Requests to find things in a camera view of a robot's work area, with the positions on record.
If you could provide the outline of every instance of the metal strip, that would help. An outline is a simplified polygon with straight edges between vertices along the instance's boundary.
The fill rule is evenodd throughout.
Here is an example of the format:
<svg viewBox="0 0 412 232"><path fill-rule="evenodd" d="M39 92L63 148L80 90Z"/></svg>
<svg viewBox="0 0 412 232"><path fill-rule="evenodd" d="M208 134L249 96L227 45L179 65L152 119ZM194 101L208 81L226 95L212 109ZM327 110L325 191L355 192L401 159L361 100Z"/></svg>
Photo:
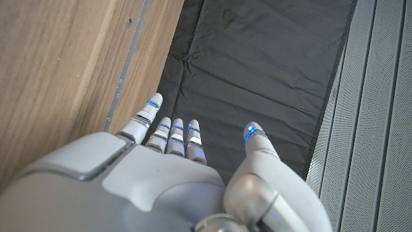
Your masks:
<svg viewBox="0 0 412 232"><path fill-rule="evenodd" d="M108 111L108 116L106 117L106 121L104 123L103 131L109 131L111 119L113 118L117 106L118 99L120 97L120 91L122 90L124 79L126 78L127 71L129 69L130 60L133 56L133 52L135 51L136 44L139 38L140 30L142 29L144 17L146 15L147 9L149 8L150 0L144 0L143 7L140 11L140 15L136 24L135 32L130 42L129 50L127 51L126 59L123 64L122 73L120 74L119 80L117 82L116 92L113 96L113 100L111 101L110 109Z"/></svg>

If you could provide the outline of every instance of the gray metal panel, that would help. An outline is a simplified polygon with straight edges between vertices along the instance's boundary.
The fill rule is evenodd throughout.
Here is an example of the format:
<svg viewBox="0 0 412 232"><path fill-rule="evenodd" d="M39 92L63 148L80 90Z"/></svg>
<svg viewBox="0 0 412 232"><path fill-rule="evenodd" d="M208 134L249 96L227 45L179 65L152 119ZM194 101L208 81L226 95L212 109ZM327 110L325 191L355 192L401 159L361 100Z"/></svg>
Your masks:
<svg viewBox="0 0 412 232"><path fill-rule="evenodd" d="M330 130L333 123L333 114L335 113L335 103L339 89L339 81L341 79L344 51L337 67L335 80L333 82L332 90L329 95L328 104L326 105L322 126L319 130L319 136L317 137L314 155L312 157L308 176L306 178L306 183L313 189L317 196L321 194L324 164L326 162L326 153L328 152Z"/></svg>
<svg viewBox="0 0 412 232"><path fill-rule="evenodd" d="M412 231L412 3L407 1L377 231Z"/></svg>
<svg viewBox="0 0 412 232"><path fill-rule="evenodd" d="M321 191L321 200L335 231L340 228L341 223L374 11L375 2L373 0L364 0L357 3L347 42L336 102Z"/></svg>
<svg viewBox="0 0 412 232"><path fill-rule="evenodd" d="M341 231L376 225L403 7L403 1L377 1Z"/></svg>

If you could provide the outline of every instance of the wood grain surface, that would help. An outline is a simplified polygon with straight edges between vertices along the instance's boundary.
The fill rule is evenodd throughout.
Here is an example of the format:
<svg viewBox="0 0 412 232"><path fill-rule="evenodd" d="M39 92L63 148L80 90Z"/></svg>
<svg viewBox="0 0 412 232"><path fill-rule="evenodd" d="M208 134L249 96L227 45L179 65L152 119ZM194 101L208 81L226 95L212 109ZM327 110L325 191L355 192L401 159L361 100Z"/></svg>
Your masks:
<svg viewBox="0 0 412 232"><path fill-rule="evenodd" d="M156 93L184 0L151 1L109 132L116 133Z"/></svg>
<svg viewBox="0 0 412 232"><path fill-rule="evenodd" d="M133 96L119 100L115 115L156 91L182 4L150 0L122 91ZM143 5L144 0L0 1L0 189L39 157L103 130ZM112 126L122 120L115 117Z"/></svg>

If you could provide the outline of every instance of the blue led light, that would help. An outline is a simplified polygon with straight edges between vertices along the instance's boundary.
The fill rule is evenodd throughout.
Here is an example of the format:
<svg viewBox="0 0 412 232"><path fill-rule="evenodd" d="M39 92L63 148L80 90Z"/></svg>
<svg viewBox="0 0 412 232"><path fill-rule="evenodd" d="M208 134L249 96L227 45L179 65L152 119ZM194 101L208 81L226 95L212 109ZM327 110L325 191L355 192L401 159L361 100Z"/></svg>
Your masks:
<svg viewBox="0 0 412 232"><path fill-rule="evenodd" d="M152 106L154 106L154 107L156 107L156 108L159 108L159 105L156 104L156 103L154 103L154 102L151 101L151 100L148 100L147 103L150 104L150 105L152 105Z"/></svg>
<svg viewBox="0 0 412 232"><path fill-rule="evenodd" d="M181 129L181 130L183 131L183 128L181 128L181 127L178 126L178 125L174 125L173 127L174 127L174 128L178 128L178 129Z"/></svg>
<svg viewBox="0 0 412 232"><path fill-rule="evenodd" d="M249 137L253 134L253 132L255 132L257 130L257 128L252 128L249 131L249 134L246 136L245 142L247 142L249 140Z"/></svg>

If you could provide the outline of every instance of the wooden panel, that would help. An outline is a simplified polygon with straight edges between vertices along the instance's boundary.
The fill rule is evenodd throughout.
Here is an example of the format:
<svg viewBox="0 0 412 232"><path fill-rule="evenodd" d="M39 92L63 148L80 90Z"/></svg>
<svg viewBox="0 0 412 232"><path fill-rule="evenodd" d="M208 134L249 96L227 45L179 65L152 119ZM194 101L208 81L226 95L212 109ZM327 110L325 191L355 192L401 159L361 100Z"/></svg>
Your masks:
<svg viewBox="0 0 412 232"><path fill-rule="evenodd" d="M157 90L184 0L151 0L109 132L116 133Z"/></svg>
<svg viewBox="0 0 412 232"><path fill-rule="evenodd" d="M176 25L168 30L169 41L160 39L158 31L145 35L152 32L145 28L164 28L162 23L169 27L165 22L177 22L182 6L177 10L171 1L151 2L147 16L153 11L160 15L144 21L140 37L153 40L146 43L152 47L160 43L160 48L148 45L151 51L166 49L160 53L167 54ZM28 163L103 129L143 3L0 1L0 188ZM152 9L152 5L163 10ZM166 7L175 13L165 13ZM127 29L129 17L133 24ZM146 56L139 59L153 61L150 54ZM133 62L129 71L139 70L138 65L142 64ZM159 79L163 65L148 68L150 64L145 64L144 69L160 69L155 72ZM158 84L158 80L138 82L146 85L141 89L150 90Z"/></svg>

